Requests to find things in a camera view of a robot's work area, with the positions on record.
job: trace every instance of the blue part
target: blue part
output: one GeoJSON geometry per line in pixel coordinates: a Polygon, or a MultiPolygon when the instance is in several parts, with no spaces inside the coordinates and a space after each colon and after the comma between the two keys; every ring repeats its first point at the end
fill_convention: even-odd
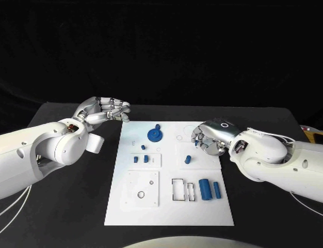
{"type": "Polygon", "coordinates": [[[158,142],[162,138],[162,133],[159,131],[159,125],[155,125],[155,128],[148,131],[148,140],[151,142],[158,142]]]}
{"type": "Polygon", "coordinates": [[[187,155],[187,156],[185,156],[185,164],[188,164],[188,163],[190,163],[190,160],[191,160],[191,156],[190,156],[190,155],[187,155]]]}
{"type": "Polygon", "coordinates": [[[207,179],[198,180],[198,186],[200,186],[200,198],[201,200],[210,200],[211,199],[211,189],[207,179]]]}
{"type": "Polygon", "coordinates": [[[213,182],[213,188],[214,188],[216,198],[220,199],[218,183],[217,182],[213,182]]]}

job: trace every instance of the black table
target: black table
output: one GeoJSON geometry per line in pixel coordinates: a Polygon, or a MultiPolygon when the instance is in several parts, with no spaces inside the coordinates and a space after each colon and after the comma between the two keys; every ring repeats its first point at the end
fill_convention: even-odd
{"type": "MultiPolygon", "coordinates": [[[[43,104],[28,127],[69,118],[76,107],[43,104]]],[[[128,116],[144,121],[223,117],[242,129],[252,127],[306,141],[283,108],[133,105],[128,116]]],[[[0,247],[122,247],[167,236],[220,237],[262,247],[323,247],[323,217],[272,184],[246,179],[227,154],[220,163],[234,226],[103,226],[119,132],[120,122],[105,122],[95,131],[105,138],[99,154],[84,152],[73,165],[33,185],[22,211],[0,234],[0,247]]],[[[18,195],[0,200],[0,211],[18,195]]],[[[298,198],[323,212],[323,204],[298,198]]],[[[18,204],[0,217],[0,229],[17,209],[18,204]]]]}

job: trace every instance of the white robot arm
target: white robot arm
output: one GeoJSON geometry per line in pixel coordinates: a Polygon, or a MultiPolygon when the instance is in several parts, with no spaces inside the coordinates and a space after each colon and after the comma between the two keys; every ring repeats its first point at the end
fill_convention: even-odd
{"type": "Polygon", "coordinates": [[[217,118],[194,129],[191,142],[211,156],[221,155],[227,149],[229,159],[247,179],[267,181],[323,203],[323,145],[252,128],[240,132],[231,123],[217,118]]]}
{"type": "Polygon", "coordinates": [[[73,164],[84,150],[97,153],[103,138],[89,132],[106,120],[128,122],[128,112],[126,102],[92,97],[71,118],[0,135],[0,199],[73,164]]]}

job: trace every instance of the robotic hand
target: robotic hand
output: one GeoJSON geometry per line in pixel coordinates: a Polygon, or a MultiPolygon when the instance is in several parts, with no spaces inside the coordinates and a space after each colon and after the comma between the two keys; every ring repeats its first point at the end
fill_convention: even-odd
{"type": "Polygon", "coordinates": [[[90,97],[71,118],[0,135],[0,199],[73,164],[83,151],[99,152],[103,138],[89,132],[108,120],[128,122],[129,104],[90,97]]]}
{"type": "Polygon", "coordinates": [[[195,127],[191,142],[211,156],[221,155],[227,149],[229,160],[247,179],[267,181],[323,203],[323,145],[252,128],[240,132],[231,123],[217,118],[195,127]]]}

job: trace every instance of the yellow object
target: yellow object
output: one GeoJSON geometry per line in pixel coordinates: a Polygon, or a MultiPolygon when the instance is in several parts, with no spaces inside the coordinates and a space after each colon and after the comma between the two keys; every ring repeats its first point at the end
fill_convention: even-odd
{"type": "Polygon", "coordinates": [[[305,133],[305,136],[306,136],[306,138],[308,138],[309,143],[314,143],[314,144],[315,144],[314,133],[323,135],[323,132],[309,132],[309,131],[304,131],[304,133],[305,133]]]}

